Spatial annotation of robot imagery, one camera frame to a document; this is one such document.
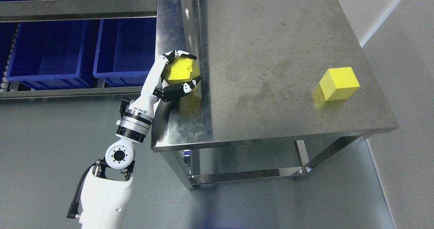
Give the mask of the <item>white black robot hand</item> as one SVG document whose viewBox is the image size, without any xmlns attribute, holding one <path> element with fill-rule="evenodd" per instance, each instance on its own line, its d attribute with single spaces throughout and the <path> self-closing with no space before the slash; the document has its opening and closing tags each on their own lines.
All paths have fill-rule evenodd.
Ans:
<svg viewBox="0 0 434 229">
<path fill-rule="evenodd" d="M 163 86 L 168 67 L 177 59 L 195 61 L 197 56 L 183 50 L 171 50 L 158 56 L 143 84 L 140 96 L 129 104 L 129 111 L 137 111 L 151 116 L 154 113 L 154 104 L 159 100 L 169 102 L 182 98 L 189 95 L 197 87 L 202 79 L 200 75 L 196 75 L 189 81 Z"/>
</svg>

